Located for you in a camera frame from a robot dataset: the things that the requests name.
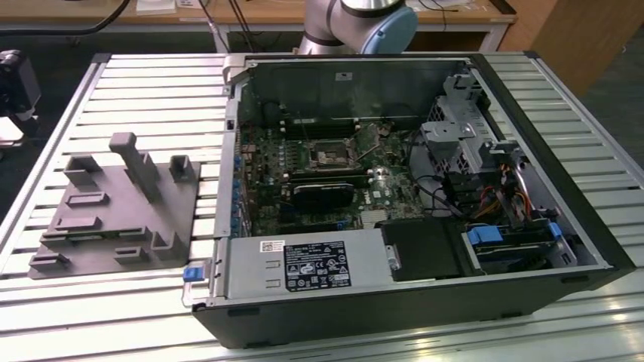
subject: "warning label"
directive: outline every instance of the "warning label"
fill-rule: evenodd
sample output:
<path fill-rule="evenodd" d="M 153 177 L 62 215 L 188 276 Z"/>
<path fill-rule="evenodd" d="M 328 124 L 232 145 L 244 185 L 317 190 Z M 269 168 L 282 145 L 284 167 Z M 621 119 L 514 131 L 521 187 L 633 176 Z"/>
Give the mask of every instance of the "warning label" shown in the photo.
<path fill-rule="evenodd" d="M 284 262 L 289 292 L 350 286 L 344 241 L 285 245 Z"/>

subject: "black device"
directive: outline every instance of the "black device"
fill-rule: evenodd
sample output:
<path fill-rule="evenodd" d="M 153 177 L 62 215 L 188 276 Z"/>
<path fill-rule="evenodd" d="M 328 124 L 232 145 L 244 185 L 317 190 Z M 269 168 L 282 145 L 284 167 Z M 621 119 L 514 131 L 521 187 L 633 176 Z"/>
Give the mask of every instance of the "black device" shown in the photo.
<path fill-rule="evenodd" d="M 0 52 L 0 117 L 8 117 L 25 136 L 38 129 L 33 108 L 40 87 L 33 67 L 21 51 Z"/>

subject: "blue latch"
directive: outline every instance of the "blue latch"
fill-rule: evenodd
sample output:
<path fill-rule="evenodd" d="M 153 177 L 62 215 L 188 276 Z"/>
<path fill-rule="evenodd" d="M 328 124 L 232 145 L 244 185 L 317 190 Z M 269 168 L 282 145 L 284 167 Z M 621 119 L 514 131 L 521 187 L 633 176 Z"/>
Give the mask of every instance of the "blue latch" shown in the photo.
<path fill-rule="evenodd" d="M 190 283 L 202 280 L 202 266 L 188 267 L 182 270 L 182 281 Z"/>
<path fill-rule="evenodd" d="M 564 233 L 561 232 L 561 228 L 556 222 L 550 222 L 548 224 L 548 228 L 550 229 L 552 237 L 554 240 L 560 240 L 561 236 L 564 236 Z"/>
<path fill-rule="evenodd" d="M 496 226 L 476 226 L 466 232 L 469 243 L 498 243 L 502 241 L 501 232 Z"/>

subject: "wooden desk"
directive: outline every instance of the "wooden desk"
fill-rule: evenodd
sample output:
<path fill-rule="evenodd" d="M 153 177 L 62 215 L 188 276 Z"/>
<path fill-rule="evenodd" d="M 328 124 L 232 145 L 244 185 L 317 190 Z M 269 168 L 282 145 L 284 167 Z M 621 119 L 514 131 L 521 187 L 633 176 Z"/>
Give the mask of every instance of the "wooden desk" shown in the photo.
<path fill-rule="evenodd" d="M 506 0 L 518 13 L 501 51 L 533 50 L 581 96 L 644 21 L 642 0 Z"/>
<path fill-rule="evenodd" d="M 70 24 L 86 26 L 96 23 L 113 11 L 121 0 L 82 0 L 65 2 L 62 0 L 1 0 L 0 29 L 21 26 L 69 27 Z M 304 21 L 305 0 L 252 0 L 238 1 L 245 19 L 252 31 L 300 32 Z M 420 6 L 418 32 L 444 31 L 442 13 L 426 11 Z M 218 0 L 208 5 L 220 30 L 224 34 L 240 31 L 234 14 L 226 0 Z M 174 14 L 137 16 L 136 1 L 132 0 L 124 14 L 106 32 L 194 32 L 206 31 L 205 18 L 201 10 L 178 8 Z M 446 12 L 446 32 L 484 32 L 481 51 L 494 51 L 506 27 L 514 22 L 514 15 L 501 14 L 489 0 L 474 0 L 468 6 L 454 7 L 458 12 Z"/>

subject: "aluminum extrusion table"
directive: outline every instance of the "aluminum extrusion table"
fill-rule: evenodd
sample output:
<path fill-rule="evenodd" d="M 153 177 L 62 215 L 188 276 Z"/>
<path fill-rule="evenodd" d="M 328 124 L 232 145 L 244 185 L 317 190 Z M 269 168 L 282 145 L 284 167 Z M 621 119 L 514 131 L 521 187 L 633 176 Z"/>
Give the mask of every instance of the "aluminum extrusion table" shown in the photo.
<path fill-rule="evenodd" d="M 70 155 L 116 164 L 113 132 L 154 160 L 202 163 L 190 259 L 212 254 L 225 96 L 221 54 L 97 56 L 0 227 L 0 360 L 614 360 L 644 353 L 644 176 L 538 59 L 486 54 L 528 118 L 640 268 L 533 315 L 226 350 L 182 305 L 180 268 L 33 281 L 28 262 Z M 500 127 L 512 138 L 506 124 Z M 204 296 L 197 284 L 192 296 Z"/>

